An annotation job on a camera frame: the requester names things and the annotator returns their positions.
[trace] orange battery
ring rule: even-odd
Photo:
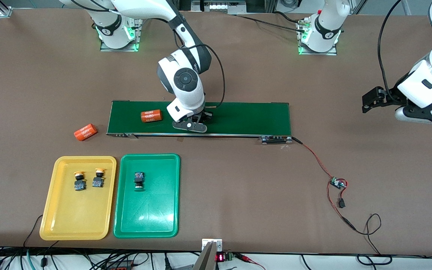
[[[85,126],[84,128],[80,128],[79,130],[76,130],[74,132],[74,136],[79,141],[84,141],[96,133],[98,133],[98,130],[96,130],[96,127],[93,124],[89,124],[89,125]]]
[[[141,112],[141,121],[143,123],[149,123],[154,121],[161,121],[163,117],[161,115],[160,109],[155,109],[154,111],[143,111]]]

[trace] table surface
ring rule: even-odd
[[[226,101],[290,103],[293,135],[349,181],[341,213],[359,230],[370,214],[381,215],[371,239],[382,253],[432,255],[432,125],[397,121],[395,108],[361,113],[361,96],[382,84],[383,17],[349,16],[334,57],[298,55],[288,30],[218,12],[184,15],[221,57]],[[255,17],[291,26],[279,15]],[[0,20],[0,246],[22,245],[43,212],[57,158],[177,153],[176,237],[116,239],[111,223],[103,240],[56,246],[198,250],[202,238],[222,238],[224,248],[244,252],[373,253],[330,207],[328,178],[302,145],[106,136],[113,99],[173,99],[156,75],[158,61],[176,49],[171,30],[151,20],[141,40],[137,53],[99,52],[84,10],[22,9]],[[382,39],[389,84],[431,48],[426,17],[391,17]],[[207,101],[219,101],[215,58],[201,79]],[[100,132],[77,141],[73,131],[88,123]],[[51,244],[37,231],[28,242]]]

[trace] connector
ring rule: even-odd
[[[341,198],[341,199],[338,200],[337,205],[338,205],[339,208],[346,207],[346,204],[344,203],[344,199],[343,198]]]
[[[307,20],[298,20],[298,24],[300,26],[311,26],[311,21],[307,21]]]
[[[48,259],[46,259],[46,257],[43,257],[41,259],[41,263],[39,264],[41,267],[45,267],[46,265],[48,265]]]
[[[346,185],[343,183],[343,181],[341,181],[340,178],[333,177],[330,183],[332,186],[338,189],[346,188]]]
[[[171,267],[170,260],[168,259],[168,257],[164,258],[164,265],[166,266],[165,270],[173,270],[173,268]]]
[[[245,263],[249,263],[251,261],[250,258],[246,257],[245,255],[242,255],[241,253],[233,253],[233,254],[236,259],[242,260]]]

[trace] black cable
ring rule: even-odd
[[[174,43],[176,44],[176,47],[178,47],[178,48],[183,48],[184,47],[184,45],[179,45],[178,44],[178,41],[176,40],[176,31],[175,30],[173,30],[173,36],[174,36]],[[182,39],[181,39],[181,37],[178,35],[178,38],[180,39],[180,42],[181,42],[181,44],[183,44],[183,41],[182,41]]]
[[[75,5],[77,5],[78,7],[81,7],[82,9],[85,9],[85,10],[94,11],[94,12],[108,12],[108,9],[95,10],[95,9],[90,8],[90,7],[85,7],[81,4],[79,4],[78,2],[76,2],[75,0],[71,0],[71,2],[73,2]]]
[[[305,255],[302,255],[302,254],[301,254],[301,258],[303,259],[303,263],[304,263],[304,265],[306,266],[307,270],[312,270],[311,267],[309,267],[308,263],[307,263],[306,260],[305,260]]]
[[[274,14],[279,14],[279,15],[281,15],[281,16],[283,16],[286,20],[288,20],[288,21],[290,21],[290,22],[292,22],[292,23],[295,23],[295,24],[297,24],[298,21],[301,21],[301,19],[300,19],[300,20],[293,20],[293,19],[291,19],[290,17],[286,16],[286,14],[284,14],[284,13],[281,12],[281,11],[275,11],[275,12],[273,12],[273,13],[274,13]]]
[[[394,98],[393,98],[393,95],[391,94],[391,92],[389,91],[388,82],[386,80],[386,72],[384,71],[383,60],[381,59],[381,37],[383,36],[384,26],[386,25],[386,22],[387,22],[389,16],[393,12],[393,10],[396,8],[396,6],[399,4],[399,2],[401,2],[401,0],[397,0],[396,3],[394,3],[394,5],[389,10],[388,14],[386,14],[386,17],[384,18],[384,21],[382,21],[382,25],[381,25],[381,29],[379,31],[379,37],[378,37],[378,61],[379,61],[379,67],[381,68],[382,81],[384,82],[384,89],[386,90],[386,92],[388,93],[388,96],[391,99],[394,99]]]
[[[115,268],[118,269],[118,268],[120,267],[121,263],[122,263],[123,261],[125,261],[129,256],[131,256],[131,254],[127,254],[127,255],[125,255],[125,256],[123,256],[123,257],[117,259],[117,260],[115,261],[115,263],[118,263],[118,264],[116,265]]]
[[[59,240],[56,241],[55,243],[53,243],[51,246],[48,247],[48,249],[46,249],[46,250],[44,251],[43,258],[44,258],[44,256],[46,256],[46,253],[48,252],[48,250],[49,250],[50,248],[54,247],[54,245],[58,244],[58,242],[59,242]]]
[[[134,258],[132,259],[132,266],[139,266],[142,265],[143,263],[147,262],[149,260],[149,254],[146,253],[146,260],[144,260],[142,263],[134,263],[134,260],[136,259],[136,257],[139,255],[139,253],[136,254],[136,256],[134,256]]]
[[[191,46],[191,47],[189,47],[187,49],[190,50],[192,48],[201,47],[201,46],[204,46],[204,47],[208,48],[214,54],[214,56],[216,56],[216,59],[219,62],[219,66],[221,67],[221,74],[223,75],[223,96],[221,97],[221,101],[219,102],[219,104],[217,104],[216,106],[207,106],[207,108],[218,108],[219,106],[221,106],[221,104],[223,104],[224,96],[226,95],[226,77],[224,76],[223,63],[221,63],[221,59],[219,58],[219,56],[215,52],[215,50],[213,50],[213,48],[211,48],[209,45],[198,44],[198,45]]]
[[[21,270],[24,270],[23,268],[23,251],[19,253],[19,264],[21,265]]]
[[[11,257],[11,259],[9,260],[9,263],[7,263],[7,266],[4,268],[4,270],[8,270],[9,266],[11,265],[12,261],[14,260],[14,258],[16,258],[17,253],[14,253],[14,255]]]
[[[369,261],[369,263],[362,262],[360,257],[365,257]],[[356,255],[356,260],[358,260],[358,263],[361,263],[362,265],[366,265],[366,266],[372,266],[374,270],[377,270],[376,265],[380,265],[380,266],[389,265],[390,263],[393,262],[393,257],[391,257],[391,256],[384,256],[384,258],[389,258],[389,261],[387,261],[387,262],[373,262],[368,255],[365,255],[365,254]]]
[[[83,255],[83,256],[86,258],[86,260],[89,261],[89,263],[91,264],[92,267],[95,266],[95,264],[93,263],[93,261],[92,261],[91,258],[89,257],[89,255],[88,255],[88,253],[86,252],[86,250],[84,250],[84,255]]]
[[[170,260],[168,258],[168,253],[164,253],[164,269],[165,270],[173,270],[173,267],[171,267]]]
[[[153,264],[153,253],[150,254],[151,254],[151,268],[155,270],[155,265]]]
[[[288,30],[292,30],[292,31],[296,31],[296,32],[301,32],[301,33],[305,32],[302,29],[296,29],[296,28],[286,27],[286,26],[282,26],[282,25],[279,25],[279,24],[272,24],[270,22],[265,22],[265,21],[261,21],[261,20],[258,20],[258,19],[250,18],[250,17],[245,17],[245,16],[236,16],[236,17],[238,17],[238,18],[245,18],[245,19],[248,19],[248,20],[252,20],[252,21],[255,21],[255,22],[262,23],[262,24],[267,24],[269,26],[280,27],[282,29],[288,29]]]
[[[24,242],[22,243],[22,247],[23,247],[23,248],[26,248],[26,241],[28,241],[28,239],[29,239],[29,237],[31,236],[31,234],[33,234],[33,232],[34,232],[34,230],[35,230],[35,228],[36,228],[36,224],[38,223],[38,220],[39,220],[40,218],[42,218],[42,217],[43,217],[43,215],[39,216],[39,217],[36,219],[36,222],[34,222],[34,225],[33,225],[33,228],[31,229],[31,232],[28,234],[28,236],[26,237],[26,239],[25,239]]]
[[[53,259],[53,254],[50,254],[49,256],[51,256],[51,260],[53,261],[54,268],[55,268],[56,270],[59,270],[59,269],[58,269],[58,266],[56,265],[56,263],[55,263],[55,261],[54,261],[54,259]]]
[[[93,4],[97,5],[98,7],[104,9],[107,12],[111,12],[109,8],[104,7],[103,5],[98,4],[95,0],[89,0],[89,1],[91,1]]]
[[[108,262],[110,262],[111,260],[113,260],[113,259],[115,259],[115,258],[117,258],[117,257],[119,257],[121,255],[122,255],[122,253],[120,253],[120,252],[111,253],[111,254],[108,255],[108,257],[106,259],[103,259],[103,260],[97,262],[95,265],[93,265],[91,268],[89,268],[89,270],[96,270],[98,268],[100,268],[100,269],[106,269],[106,264]]]
[[[378,217],[378,219],[379,219],[379,226],[378,226],[374,231],[369,232],[368,223],[369,223],[369,221],[371,220],[371,218],[374,217],[374,216]],[[347,224],[351,229],[353,229],[353,231],[357,232],[358,234],[362,234],[362,235],[364,235],[364,236],[367,236],[367,239],[369,240],[369,242],[370,242],[370,244],[371,244],[371,246],[372,246],[372,249],[374,249],[374,251],[376,251],[378,254],[381,254],[381,253],[379,252],[379,250],[376,248],[376,246],[372,243],[371,238],[369,237],[370,235],[374,234],[375,232],[377,232],[377,231],[381,228],[381,225],[382,225],[382,224],[381,224],[381,217],[379,217],[379,214],[374,213],[374,214],[371,214],[371,215],[367,218],[367,220],[366,220],[366,224],[364,225],[364,228],[365,228],[365,230],[366,230],[367,232],[364,232],[364,230],[363,230],[363,232],[358,231],[358,229],[356,229],[356,228],[354,227],[354,225],[351,224],[351,222],[350,222],[346,217],[341,216],[341,219],[343,219],[343,221],[344,221],[344,222],[345,222],[345,223],[346,223],[346,224]]]

